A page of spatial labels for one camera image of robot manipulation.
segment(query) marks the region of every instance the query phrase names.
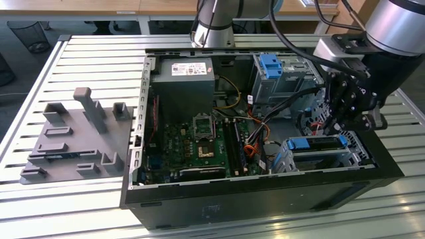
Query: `black cable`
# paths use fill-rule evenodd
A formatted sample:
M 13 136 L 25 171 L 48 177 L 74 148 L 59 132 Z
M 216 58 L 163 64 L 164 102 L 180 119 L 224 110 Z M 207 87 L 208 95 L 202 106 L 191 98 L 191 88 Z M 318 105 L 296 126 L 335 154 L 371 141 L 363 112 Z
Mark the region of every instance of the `black cable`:
M 320 58 L 315 55 L 311 55 L 308 54 L 306 51 L 303 51 L 302 49 L 299 49 L 294 44 L 292 42 L 288 40 L 288 38 L 284 36 L 284 34 L 280 32 L 279 28 L 278 28 L 278 23 L 276 23 L 276 18 L 275 18 L 275 12 L 274 12 L 274 3 L 275 1 L 271 0 L 270 1 L 270 19 L 271 19 L 271 24 L 272 24 L 272 27 L 274 27 L 274 30 L 276 32 L 276 35 L 279 37 L 279 39 L 282 40 L 282 42 L 287 45 L 287 47 L 298 54 L 300 55 L 302 57 L 304 57 L 306 59 L 316 62 L 318 64 L 320 65 L 324 65 L 327 67 L 331 67 L 344 73 L 347 73 L 348 75 L 352 75 L 355 77 L 358 77 L 359 79 L 367 79 L 367 74 L 359 72 L 359 71 L 355 71 L 354 69 L 348 68 L 347 66 L 334 62 L 334 61 L 330 61 L 324 58 Z
M 234 24 L 234 26 L 238 26 L 240 29 L 243 29 L 246 31 L 246 34 L 248 34 L 248 31 L 247 31 L 246 27 L 243 27 L 242 25 L 239 25 L 236 23 L 232 23 L 232 24 Z
M 230 114 L 227 114 L 226 112 L 223 112 L 222 110 L 218 110 L 218 109 L 215 109 L 215 111 L 218 111 L 220 114 L 223 114 L 228 118 L 234 118 L 234 117 L 239 116 L 239 115 L 231 116 Z
M 212 19 L 211 19 L 211 23 L 210 23 L 210 25 L 208 25 L 208 30 L 207 30 L 207 35 L 206 35 L 206 40 L 204 40 L 203 48 L 204 48 L 206 45 L 207 45 L 207 39 L 208 39 L 208 35 L 210 35 L 211 29 L 212 29 L 214 16 L 215 16 L 215 12 L 212 12 Z
M 315 0 L 315 6 L 316 6 L 316 11 L 318 11 L 318 14 L 319 14 L 319 18 L 326 24 L 328 24 L 330 26 L 336 26 L 336 27 L 342 27 L 342 28 L 363 31 L 363 29 L 360 27 L 358 27 L 358 26 L 351 26 L 351 25 L 346 25 L 346 24 L 340 24 L 340 23 L 328 21 L 326 19 L 326 17 L 324 17 L 324 13 L 322 12 L 319 0 Z M 354 11 L 352 6 L 350 4 L 348 4 L 348 6 L 346 5 L 346 8 L 347 8 L 348 11 Z
M 254 133 L 251 134 L 251 136 L 248 137 L 248 144 L 254 144 L 259 134 L 263 130 L 264 124 L 268 123 L 268 121 L 276 116 L 279 115 L 279 112 L 282 112 L 284 109 L 287 109 L 288 107 L 291 107 L 291 105 L 296 102 L 296 100 L 304 96 L 304 95 L 310 95 L 310 94 L 315 94 L 322 90 L 320 87 L 315 87 L 315 88 L 308 88 L 303 91 L 299 91 L 298 93 L 295 93 L 288 99 L 286 99 L 283 102 L 280 102 L 272 109 L 271 111 L 266 114 L 263 120 L 262 120 L 262 125 L 259 126 L 259 128 L 254 131 Z
M 276 144 L 279 147 L 282 147 L 282 143 L 278 141 L 270 141 L 271 144 Z
M 194 42 L 194 36 L 192 36 L 192 33 L 195 31 L 195 25 L 198 25 L 199 23 L 199 18 L 200 18 L 200 11 L 204 7 L 204 3 L 206 3 L 206 0 L 202 1 L 202 4 L 200 4 L 200 0 L 198 1 L 198 15 L 195 16 L 195 20 L 192 22 L 192 27 L 191 27 L 191 32 L 190 32 L 190 38 L 191 38 L 191 41 Z
M 352 8 L 351 4 L 348 3 L 347 0 L 342 0 L 343 4 L 344 4 L 344 7 L 347 8 L 348 12 L 352 12 L 355 11 L 355 9 Z

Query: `aluminum extrusion table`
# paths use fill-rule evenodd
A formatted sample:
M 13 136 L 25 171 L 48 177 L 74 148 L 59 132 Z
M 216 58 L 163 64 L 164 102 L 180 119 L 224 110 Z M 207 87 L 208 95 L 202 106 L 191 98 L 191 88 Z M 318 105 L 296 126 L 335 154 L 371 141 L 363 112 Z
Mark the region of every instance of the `aluminum extrusion table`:
M 292 35 L 302 47 L 319 36 Z M 239 47 L 283 46 L 274 35 L 238 36 Z M 364 194 L 338 210 L 283 215 L 232 223 L 147 231 L 130 210 L 119 209 L 122 177 L 21 185 L 21 171 L 35 146 L 48 102 L 80 108 L 76 87 L 91 87 L 104 107 L 138 105 L 146 48 L 191 47 L 187 36 L 74 36 L 58 42 L 10 131 L 0 144 L 0 237 L 5 238 L 382 238 L 424 236 L 425 117 L 402 90 L 383 113 L 379 131 L 406 173 L 386 188 Z

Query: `mesh wastebasket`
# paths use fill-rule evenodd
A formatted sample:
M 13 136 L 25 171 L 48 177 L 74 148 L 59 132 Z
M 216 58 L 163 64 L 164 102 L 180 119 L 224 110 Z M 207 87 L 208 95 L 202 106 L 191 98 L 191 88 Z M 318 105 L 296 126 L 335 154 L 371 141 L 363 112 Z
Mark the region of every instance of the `mesh wastebasket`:
M 0 86 L 6 85 L 15 79 L 15 74 L 9 66 L 5 57 L 0 54 Z
M 31 53 L 42 53 L 51 48 L 38 21 L 9 21 L 7 26 Z

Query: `cable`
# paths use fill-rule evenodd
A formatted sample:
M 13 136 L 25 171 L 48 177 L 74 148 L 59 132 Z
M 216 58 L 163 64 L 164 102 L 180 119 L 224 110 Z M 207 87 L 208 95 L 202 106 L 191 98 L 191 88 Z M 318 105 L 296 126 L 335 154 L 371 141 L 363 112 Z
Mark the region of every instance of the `cable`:
M 195 34 L 195 25 L 199 23 L 200 11 L 204 7 L 204 3 L 206 3 L 206 0 L 202 1 L 202 4 L 200 4 L 200 0 L 198 1 L 198 15 L 195 16 L 195 20 L 192 22 L 192 27 L 191 27 L 191 33 L 190 33 L 190 38 L 191 38 L 192 42 L 194 42 L 194 34 Z
M 230 116 L 227 113 L 224 113 L 222 110 L 215 109 L 215 111 L 226 118 L 235 118 L 235 119 L 244 119 L 244 120 L 254 120 L 252 118 L 243 117 L 243 116 Z
M 224 102 L 226 102 L 226 106 L 231 106 L 231 103 L 228 102 L 228 98 L 224 99 Z M 232 110 L 235 115 L 239 116 L 239 113 L 235 108 L 231 108 L 230 110 Z
M 330 26 L 336 26 L 336 27 L 342 27 L 342 28 L 347 28 L 347 29 L 352 29 L 352 30 L 358 30 L 358 31 L 363 31 L 363 29 L 359 27 L 359 26 L 351 26 L 351 25 L 346 25 L 346 24 L 340 24 L 340 23 L 336 23 L 336 22 L 331 22 L 326 19 L 324 17 L 324 13 L 322 12 L 322 9 L 320 9 L 320 4 L 319 4 L 319 0 L 315 0 L 315 6 L 316 6 L 316 11 L 318 11 L 318 14 L 319 14 L 319 18 L 320 20 L 328 24 Z
M 278 141 L 267 141 L 264 144 L 276 144 L 279 147 L 282 147 L 282 143 Z
M 358 12 L 355 11 L 355 9 L 352 8 L 351 4 L 348 3 L 347 0 L 342 0 L 342 2 L 343 2 L 344 6 L 346 6 L 346 8 L 347 8 L 347 10 L 348 10 L 348 12 L 351 14 L 352 19 L 358 23 L 360 29 L 363 31 L 367 31 L 366 23 L 364 23 L 364 21 L 362 21 L 360 16 L 359 16 Z
M 212 9 L 212 19 L 211 19 L 211 23 L 210 23 L 210 25 L 208 25 L 208 30 L 207 30 L 207 35 L 206 35 L 206 39 L 204 39 L 203 48 L 204 48 L 204 47 L 206 47 L 206 45 L 207 45 L 208 35 L 211 34 L 211 29 L 212 29 L 212 23 L 214 23 L 214 16 L 215 16 L 215 7 L 216 7 L 216 4 L 218 4 L 218 0 L 215 1 L 215 4 L 214 4 L 214 9 Z
M 279 113 L 288 107 L 291 107 L 291 105 L 296 102 L 296 100 L 304 96 L 304 95 L 310 95 L 310 94 L 315 94 L 322 90 L 320 87 L 315 87 L 315 88 L 310 88 L 306 89 L 303 91 L 299 91 L 298 93 L 295 93 L 288 99 L 286 99 L 282 103 L 279 103 L 272 109 L 271 111 L 266 114 L 263 120 L 262 120 L 262 125 L 259 126 L 259 128 L 254 131 L 254 133 L 251 134 L 251 136 L 248 137 L 248 144 L 254 144 L 254 142 L 256 141 L 258 137 L 259 137 L 259 133 L 263 129 L 263 126 L 268 123 L 268 121 L 276 116 L 279 115 Z
M 10 94 L 2 94 L 0 96 L 15 96 L 15 95 L 29 95 L 30 92 L 27 93 L 10 93 Z
M 240 29 L 243 29 L 246 31 L 246 34 L 248 34 L 248 31 L 246 29 L 246 27 L 243 27 L 242 25 L 236 24 L 236 23 L 232 23 L 234 26 L 238 26 Z
M 252 118 L 258 123 L 262 123 L 262 120 L 259 120 L 258 118 L 255 118 L 255 117 L 252 116 L 251 110 L 248 110 L 248 117 Z M 266 127 L 266 129 L 267 129 L 267 136 L 266 136 L 266 138 L 264 138 L 264 140 L 267 141 L 268 138 L 270 138 L 270 136 L 271 136 L 271 128 L 268 127 L 268 125 L 267 125 L 266 123 L 262 124 L 262 125 L 264 125 L 264 127 Z
M 275 11 L 274 11 L 274 3 L 275 1 L 274 0 L 270 0 L 270 19 L 271 19 L 271 24 L 272 24 L 272 27 L 274 27 L 274 30 L 276 32 L 276 35 L 279 37 L 279 39 L 282 40 L 282 42 L 286 44 L 286 46 L 298 54 L 300 55 L 302 57 L 304 57 L 306 59 L 316 62 L 318 64 L 320 65 L 324 65 L 327 67 L 331 67 L 344 73 L 347 73 L 348 75 L 351 76 L 355 76 L 360 79 L 367 79 L 367 74 L 348 68 L 347 66 L 334 62 L 334 61 L 330 61 L 324 58 L 320 58 L 315 55 L 311 55 L 310 53 L 307 53 L 306 51 L 303 51 L 302 49 L 299 49 L 294 44 L 292 42 L 288 40 L 288 38 L 284 36 L 284 34 L 280 32 L 279 28 L 278 28 L 278 23 L 276 23 L 276 18 L 275 18 Z
M 240 91 L 239 91 L 239 88 L 238 88 L 238 86 L 236 86 L 236 84 L 234 84 L 234 82 L 227 78 L 227 77 L 224 77 L 224 76 L 220 76 L 220 78 L 223 78 L 223 79 L 226 79 L 226 81 L 228 81 L 230 82 L 230 84 L 235 87 L 235 89 L 236 89 L 236 91 L 238 91 L 238 100 L 236 100 L 236 103 L 234 104 L 234 105 L 230 105 L 230 106 L 222 106 L 222 107 L 214 107 L 214 109 L 219 109 L 219 110 L 226 110 L 226 109 L 231 109 L 231 108 L 234 108 L 234 107 L 236 107 L 238 106 L 238 104 L 239 104 L 239 102 L 240 102 L 240 98 L 242 98 L 242 93 L 240 93 Z

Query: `floor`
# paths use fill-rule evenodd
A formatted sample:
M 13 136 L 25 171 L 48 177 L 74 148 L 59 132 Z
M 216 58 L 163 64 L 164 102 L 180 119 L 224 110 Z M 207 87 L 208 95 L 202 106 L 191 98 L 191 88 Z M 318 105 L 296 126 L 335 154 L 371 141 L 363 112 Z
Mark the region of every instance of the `floor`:
M 114 34 L 140 34 L 136 22 L 119 22 L 123 31 L 114 31 Z M 184 34 L 190 31 L 191 23 L 184 22 L 176 29 L 172 22 L 166 25 L 152 22 L 152 33 Z M 51 22 L 52 29 L 46 31 L 46 36 L 52 46 L 63 34 L 91 35 L 96 27 L 94 24 L 84 22 Z M 2 96 L 10 93 L 29 93 L 38 75 L 43 69 L 44 63 L 50 56 L 50 51 L 42 54 L 31 54 L 19 39 L 9 29 L 6 22 L 0 22 L 0 53 L 3 54 L 15 74 L 17 80 L 9 85 L 0 87 L 0 141 L 14 121 L 26 95 Z M 403 85 L 403 89 L 418 107 L 425 112 L 425 62 L 419 67 L 416 73 Z

